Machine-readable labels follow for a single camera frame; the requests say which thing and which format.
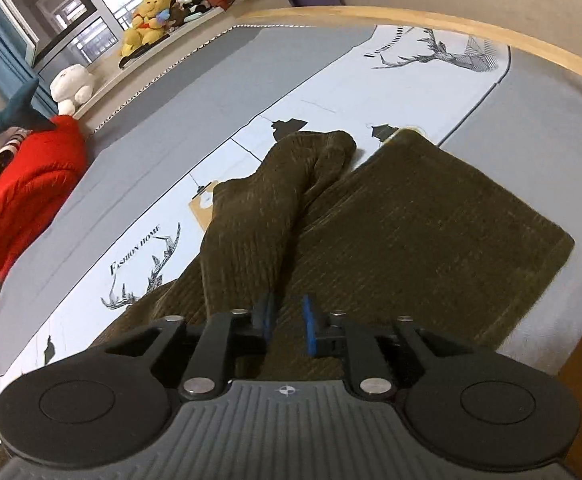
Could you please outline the window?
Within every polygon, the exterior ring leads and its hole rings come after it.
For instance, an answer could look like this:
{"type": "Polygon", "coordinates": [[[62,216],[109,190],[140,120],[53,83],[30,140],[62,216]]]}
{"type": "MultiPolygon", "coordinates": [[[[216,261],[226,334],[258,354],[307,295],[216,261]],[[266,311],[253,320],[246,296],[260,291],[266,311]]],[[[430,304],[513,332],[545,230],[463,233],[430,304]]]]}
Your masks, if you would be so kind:
{"type": "Polygon", "coordinates": [[[141,0],[0,0],[0,18],[37,72],[88,66],[117,47],[141,0]]]}

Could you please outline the yellow bear plush toy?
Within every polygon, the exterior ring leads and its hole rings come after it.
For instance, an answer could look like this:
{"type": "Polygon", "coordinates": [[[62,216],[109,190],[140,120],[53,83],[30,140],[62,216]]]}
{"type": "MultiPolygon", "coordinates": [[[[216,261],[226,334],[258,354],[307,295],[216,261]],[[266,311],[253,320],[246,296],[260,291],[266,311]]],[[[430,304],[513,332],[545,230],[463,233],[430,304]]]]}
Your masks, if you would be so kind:
{"type": "Polygon", "coordinates": [[[131,25],[123,32],[120,58],[126,58],[141,47],[154,44],[166,34],[173,0],[142,0],[134,10],[131,25]]]}

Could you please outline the printed grey white bedsheet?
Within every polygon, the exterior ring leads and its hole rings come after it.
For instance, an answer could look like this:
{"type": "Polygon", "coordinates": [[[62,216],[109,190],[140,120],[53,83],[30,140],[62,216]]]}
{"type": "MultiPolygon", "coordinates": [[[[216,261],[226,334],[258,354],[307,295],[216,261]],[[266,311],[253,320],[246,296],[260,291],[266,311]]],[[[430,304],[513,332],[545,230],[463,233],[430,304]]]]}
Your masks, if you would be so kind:
{"type": "Polygon", "coordinates": [[[505,340],[555,373],[582,336],[582,79],[492,42],[419,27],[237,27],[178,63],[101,127],[93,160],[0,294],[0,392],[84,350],[132,298],[199,252],[206,184],[248,176],[278,131],[344,130],[355,162],[413,128],[567,231],[576,247],[505,340]]]}

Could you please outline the olive green corduroy pants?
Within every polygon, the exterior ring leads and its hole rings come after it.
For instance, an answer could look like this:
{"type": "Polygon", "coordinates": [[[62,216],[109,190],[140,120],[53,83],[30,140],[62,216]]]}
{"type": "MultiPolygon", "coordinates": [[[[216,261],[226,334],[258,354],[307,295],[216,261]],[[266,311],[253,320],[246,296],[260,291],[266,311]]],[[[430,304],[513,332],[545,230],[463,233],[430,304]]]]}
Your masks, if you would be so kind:
{"type": "Polygon", "coordinates": [[[352,168],[349,133],[299,132],[218,184],[199,255],[99,336],[235,309],[275,317],[264,380],[333,379],[306,349],[302,302],[357,323],[409,314],[498,347],[567,262],[573,238],[481,171],[402,130],[352,168]]]}

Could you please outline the wooden bed frame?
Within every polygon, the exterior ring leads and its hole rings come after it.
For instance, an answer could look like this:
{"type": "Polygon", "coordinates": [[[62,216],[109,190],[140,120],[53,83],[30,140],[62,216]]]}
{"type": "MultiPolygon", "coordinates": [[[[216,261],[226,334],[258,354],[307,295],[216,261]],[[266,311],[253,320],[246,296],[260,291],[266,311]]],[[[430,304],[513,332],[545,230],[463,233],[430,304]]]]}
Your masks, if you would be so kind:
{"type": "Polygon", "coordinates": [[[582,77],[582,58],[561,47],[504,27],[434,12],[383,6],[297,6],[254,11],[238,18],[242,25],[413,25],[489,39],[558,65],[582,77]]]}

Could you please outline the red folded blanket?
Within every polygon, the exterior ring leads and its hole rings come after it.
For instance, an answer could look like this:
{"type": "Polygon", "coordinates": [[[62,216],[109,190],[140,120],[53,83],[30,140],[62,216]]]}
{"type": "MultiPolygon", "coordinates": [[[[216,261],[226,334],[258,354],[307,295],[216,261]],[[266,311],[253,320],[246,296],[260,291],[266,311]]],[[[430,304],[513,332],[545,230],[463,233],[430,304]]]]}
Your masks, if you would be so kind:
{"type": "Polygon", "coordinates": [[[60,115],[56,128],[30,134],[0,174],[0,281],[50,226],[87,169],[78,122],[60,115]]]}

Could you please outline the blue shark plush toy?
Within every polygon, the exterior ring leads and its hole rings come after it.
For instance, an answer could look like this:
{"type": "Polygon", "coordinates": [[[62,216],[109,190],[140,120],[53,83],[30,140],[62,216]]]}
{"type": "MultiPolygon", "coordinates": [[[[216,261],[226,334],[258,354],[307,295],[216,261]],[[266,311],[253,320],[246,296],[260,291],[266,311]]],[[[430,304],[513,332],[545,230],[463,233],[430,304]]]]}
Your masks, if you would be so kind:
{"type": "Polygon", "coordinates": [[[23,84],[14,96],[0,110],[0,133],[12,127],[31,132],[44,132],[56,129],[56,124],[33,107],[33,97],[39,86],[39,80],[33,79],[23,84]]]}

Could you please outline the white round plush toy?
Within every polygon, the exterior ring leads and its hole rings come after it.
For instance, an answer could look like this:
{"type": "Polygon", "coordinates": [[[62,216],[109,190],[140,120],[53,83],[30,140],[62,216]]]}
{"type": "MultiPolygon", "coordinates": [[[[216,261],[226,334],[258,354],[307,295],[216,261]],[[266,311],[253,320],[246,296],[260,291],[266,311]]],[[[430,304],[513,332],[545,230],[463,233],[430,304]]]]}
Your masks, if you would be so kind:
{"type": "Polygon", "coordinates": [[[73,116],[93,94],[94,76],[86,67],[74,64],[64,68],[50,84],[50,93],[59,115],[73,116]]]}

